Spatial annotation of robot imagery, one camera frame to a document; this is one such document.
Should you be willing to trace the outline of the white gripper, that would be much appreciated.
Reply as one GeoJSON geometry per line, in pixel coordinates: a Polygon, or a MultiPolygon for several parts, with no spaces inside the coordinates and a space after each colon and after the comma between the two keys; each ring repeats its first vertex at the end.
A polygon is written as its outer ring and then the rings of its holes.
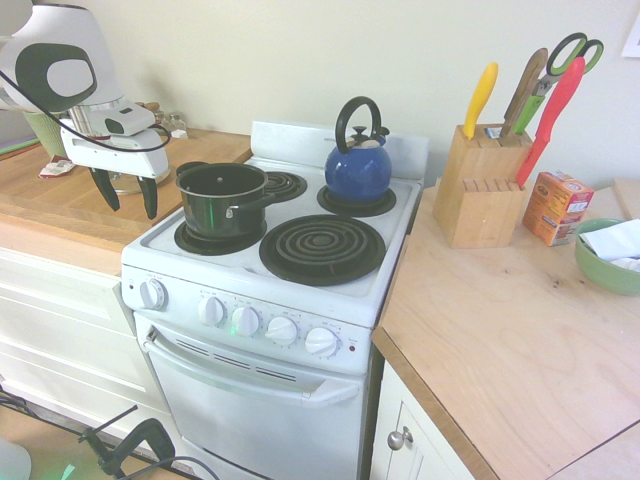
{"type": "Polygon", "coordinates": [[[158,133],[146,129],[133,136],[112,135],[101,146],[81,139],[65,128],[61,129],[61,138],[67,157],[76,165],[90,167],[96,187],[113,211],[119,210],[120,201],[107,171],[138,176],[147,218],[152,220],[157,216],[155,179],[169,170],[158,133]]]}

